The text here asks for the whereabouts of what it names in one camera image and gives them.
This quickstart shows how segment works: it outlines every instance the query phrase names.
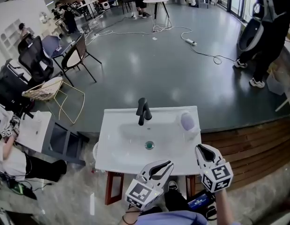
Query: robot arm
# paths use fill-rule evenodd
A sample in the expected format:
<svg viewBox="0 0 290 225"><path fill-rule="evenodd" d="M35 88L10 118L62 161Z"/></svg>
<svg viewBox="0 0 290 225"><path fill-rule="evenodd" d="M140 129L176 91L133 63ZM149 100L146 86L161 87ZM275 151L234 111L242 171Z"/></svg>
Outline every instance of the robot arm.
<svg viewBox="0 0 290 225"><path fill-rule="evenodd" d="M155 175L161 169L163 174ZM133 179L125 193L125 200L143 210L164 193L163 186L172 173L174 164L169 160L162 160L146 165L143 170Z"/></svg>
<svg viewBox="0 0 290 225"><path fill-rule="evenodd" d="M214 193L231 185L233 172L230 163L226 163L220 151L212 146L198 144L195 154L203 185Z"/></svg>

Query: power strip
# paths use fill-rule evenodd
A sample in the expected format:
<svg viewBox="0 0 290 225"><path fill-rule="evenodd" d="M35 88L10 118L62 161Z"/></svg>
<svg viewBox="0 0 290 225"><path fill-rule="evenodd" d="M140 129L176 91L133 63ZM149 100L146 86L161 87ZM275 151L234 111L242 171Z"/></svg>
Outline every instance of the power strip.
<svg viewBox="0 0 290 225"><path fill-rule="evenodd" d="M192 45L192 46L196 46L196 45L197 45L197 43L195 43L193 40L185 39L185 41L186 41L187 43L189 43L190 45Z"/></svg>

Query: sneaker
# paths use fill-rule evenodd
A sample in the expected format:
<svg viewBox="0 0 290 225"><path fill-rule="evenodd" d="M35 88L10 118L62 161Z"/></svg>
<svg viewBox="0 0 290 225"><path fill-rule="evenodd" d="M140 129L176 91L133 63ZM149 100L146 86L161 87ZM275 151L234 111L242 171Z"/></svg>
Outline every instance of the sneaker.
<svg viewBox="0 0 290 225"><path fill-rule="evenodd" d="M234 66L237 68L237 67L241 67L241 68L246 68L248 66L248 64L246 63L240 63L239 62L239 59L237 59L234 63Z"/></svg>
<svg viewBox="0 0 290 225"><path fill-rule="evenodd" d="M143 13L143 18L147 18L147 17L151 17L151 15L149 13L144 12Z"/></svg>
<svg viewBox="0 0 290 225"><path fill-rule="evenodd" d="M178 191L177 183L175 181L170 181L169 182L168 189L169 189L169 191L170 190L176 190L176 191Z"/></svg>
<svg viewBox="0 0 290 225"><path fill-rule="evenodd" d="M257 82L254 77L249 81L249 83L253 86L253 87L258 87L258 88L264 88L265 83L263 81L259 81Z"/></svg>

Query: white sneaker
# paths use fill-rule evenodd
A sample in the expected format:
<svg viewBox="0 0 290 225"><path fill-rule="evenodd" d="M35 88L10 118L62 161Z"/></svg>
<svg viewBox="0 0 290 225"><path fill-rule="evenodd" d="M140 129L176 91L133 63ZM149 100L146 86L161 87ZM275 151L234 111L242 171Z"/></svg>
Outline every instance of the white sneaker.
<svg viewBox="0 0 290 225"><path fill-rule="evenodd" d="M234 66L237 68L237 67L240 67L240 68L246 68L248 66L248 64L246 63L240 63L239 62L239 59L237 59L234 63Z"/></svg>
<svg viewBox="0 0 290 225"><path fill-rule="evenodd" d="M257 82L254 77L249 81L249 83L253 86L253 87L258 87L258 88L264 88L265 83L263 81Z"/></svg>

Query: black office chair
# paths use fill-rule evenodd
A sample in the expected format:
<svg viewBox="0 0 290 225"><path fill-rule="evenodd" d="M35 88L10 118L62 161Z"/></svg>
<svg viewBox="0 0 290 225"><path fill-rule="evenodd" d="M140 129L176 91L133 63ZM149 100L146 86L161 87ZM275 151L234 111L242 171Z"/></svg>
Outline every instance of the black office chair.
<svg viewBox="0 0 290 225"><path fill-rule="evenodd" d="M37 36L33 40L30 47L27 47L21 52L19 62L31 74L31 79L29 81L30 87L35 87L53 77L53 62L50 58L45 56L40 36ZM42 68L41 62L47 66L45 70Z"/></svg>
<svg viewBox="0 0 290 225"><path fill-rule="evenodd" d="M18 52L21 54L34 40L31 33L26 34L18 45Z"/></svg>
<svg viewBox="0 0 290 225"><path fill-rule="evenodd" d="M17 116L23 112L29 112L34 102L23 97L22 92L28 90L28 80L18 74L7 60L0 69L0 104L6 107L7 111L13 111Z"/></svg>

